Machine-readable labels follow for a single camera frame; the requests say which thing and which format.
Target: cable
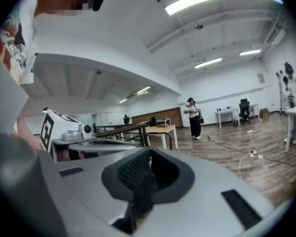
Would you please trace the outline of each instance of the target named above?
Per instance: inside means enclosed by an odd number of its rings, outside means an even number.
[[[292,164],[289,164],[289,163],[284,162],[284,161],[272,160],[272,159],[266,158],[265,156],[262,156],[262,155],[258,155],[258,156],[261,156],[263,159],[267,159],[267,160],[274,161],[274,162],[278,162],[278,163],[284,163],[284,164],[287,164],[287,165],[289,165],[289,166],[291,166],[291,167],[296,167],[296,165],[292,165]]]
[[[248,156],[249,154],[251,154],[251,153],[246,154],[246,155],[243,156],[243,157],[241,158],[241,160],[239,161],[238,172],[239,172],[239,176],[240,176],[240,178],[241,178],[241,173],[240,173],[240,170],[239,170],[239,169],[240,169],[240,167],[241,167],[241,162],[242,162],[243,158],[246,157],[246,156]]]
[[[249,137],[251,139],[251,142],[249,142],[249,145],[253,145],[256,148],[256,150],[258,150],[257,146],[253,143],[253,139],[251,138],[251,133],[250,132],[249,132]]]
[[[228,149],[231,149],[231,150],[235,150],[235,151],[240,152],[240,153],[252,153],[251,150],[250,150],[250,151],[240,151],[240,150],[237,150],[237,149],[234,149],[234,148],[227,147],[227,146],[225,146],[225,145],[223,145],[223,144],[221,144],[221,143],[218,143],[218,142],[212,140],[212,139],[208,136],[208,133],[207,133],[207,129],[206,129],[206,127],[205,127],[205,131],[206,131],[206,134],[207,134],[207,138],[208,138],[210,141],[212,141],[212,142],[214,142],[214,143],[216,143],[216,144],[218,144],[218,145],[220,145],[220,146],[223,146],[223,147],[228,148]]]

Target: office chair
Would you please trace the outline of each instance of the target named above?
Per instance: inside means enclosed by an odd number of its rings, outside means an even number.
[[[149,122],[149,126],[157,126],[157,118],[156,117],[152,117],[150,119],[150,122]]]
[[[251,124],[250,120],[249,120],[249,106],[250,106],[250,102],[246,101],[246,102],[242,102],[239,104],[240,107],[240,114],[239,116],[242,118],[241,123],[244,125],[245,122],[248,122],[249,124]]]

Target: box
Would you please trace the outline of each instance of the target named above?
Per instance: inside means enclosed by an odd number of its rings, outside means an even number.
[[[270,111],[260,111],[260,119],[269,119],[270,118]]]

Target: ceiling sprinkler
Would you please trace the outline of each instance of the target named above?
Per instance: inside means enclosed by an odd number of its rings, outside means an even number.
[[[203,24],[198,24],[198,23],[196,23],[196,25],[195,25],[194,27],[195,27],[195,29],[197,29],[197,30],[201,30],[204,26],[203,26]]]

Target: railing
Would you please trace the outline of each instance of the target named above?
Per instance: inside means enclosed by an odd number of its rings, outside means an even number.
[[[95,126],[93,128],[95,131],[99,131],[94,134],[96,138],[108,138],[115,137],[116,140],[121,139],[123,141],[138,141],[139,145],[144,147],[148,146],[147,136],[146,136],[146,122],[139,124],[127,124],[127,125],[104,125],[104,126]],[[130,138],[124,137],[123,133],[130,134]]]

